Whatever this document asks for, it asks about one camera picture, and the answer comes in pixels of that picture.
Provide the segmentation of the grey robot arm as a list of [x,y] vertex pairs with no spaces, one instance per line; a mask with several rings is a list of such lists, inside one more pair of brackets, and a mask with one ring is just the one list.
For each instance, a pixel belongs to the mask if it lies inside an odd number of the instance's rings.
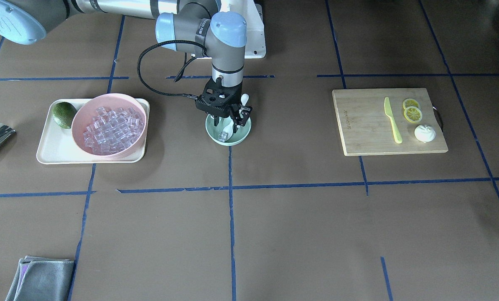
[[179,93],[195,101],[196,108],[234,122],[234,131],[246,125],[252,107],[243,101],[242,82],[247,44],[247,21],[234,11],[222,11],[220,0],[0,0],[0,34],[7,40],[30,45],[44,39],[74,15],[112,13],[155,21],[157,44],[174,51],[211,58],[212,75],[201,95]]

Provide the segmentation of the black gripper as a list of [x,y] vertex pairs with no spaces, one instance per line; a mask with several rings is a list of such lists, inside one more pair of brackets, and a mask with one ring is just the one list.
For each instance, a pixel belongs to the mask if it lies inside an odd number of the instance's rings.
[[[242,105],[242,81],[236,86],[223,86],[223,79],[217,77],[216,80],[210,79],[210,107],[217,110],[233,109],[232,120],[235,126],[244,127],[250,118],[253,107]],[[218,127],[221,124],[221,117],[213,117],[213,126]]]

